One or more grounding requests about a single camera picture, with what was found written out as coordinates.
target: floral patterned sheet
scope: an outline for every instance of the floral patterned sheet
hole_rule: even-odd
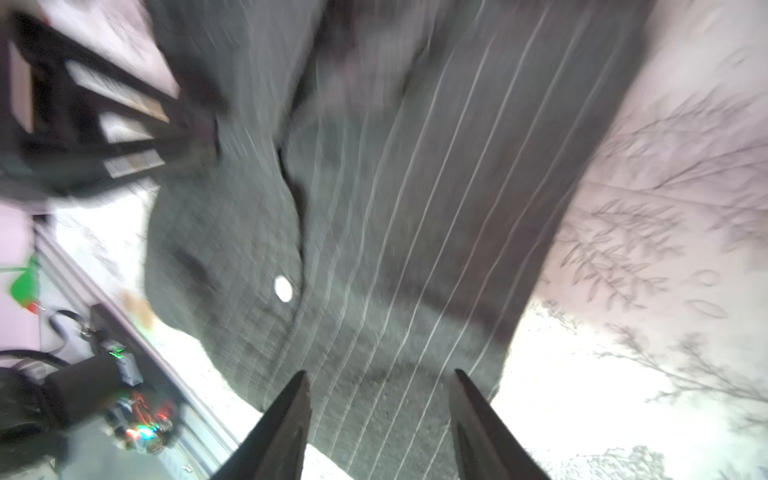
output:
[[[129,3],[57,5],[128,25],[107,51],[149,55],[159,63],[142,78],[172,89],[162,57],[141,54],[154,44]],[[492,403],[552,478],[768,479],[766,21],[762,0],[658,4],[649,62],[563,221]],[[58,206],[59,242],[112,295],[141,291],[155,193],[145,181]],[[199,343],[161,323],[145,334],[243,438],[260,414]],[[346,477],[311,447],[306,461],[306,478]]]

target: striped fabric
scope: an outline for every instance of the striped fabric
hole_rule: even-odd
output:
[[[158,44],[230,110],[221,165],[162,182],[155,312],[258,409],[308,370],[352,478],[454,478],[445,378],[497,387],[650,3],[360,0],[344,55],[322,0],[183,3],[148,2]]]

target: gray garment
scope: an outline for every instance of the gray garment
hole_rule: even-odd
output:
[[[148,2],[159,45],[203,62],[231,110],[221,165],[163,182],[155,312],[260,410],[308,370],[310,441],[353,478],[453,478],[444,380],[498,385],[650,3],[392,3],[334,58],[323,0],[169,1]]]

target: button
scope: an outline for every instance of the button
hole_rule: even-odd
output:
[[[284,275],[275,277],[275,293],[283,303],[288,303],[293,298],[293,287]]]

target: gray cloth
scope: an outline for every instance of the gray cloth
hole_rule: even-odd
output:
[[[444,380],[498,385],[650,3],[379,3],[148,2],[230,111],[221,165],[162,183],[146,291],[258,409],[308,370],[353,478],[453,478]]]

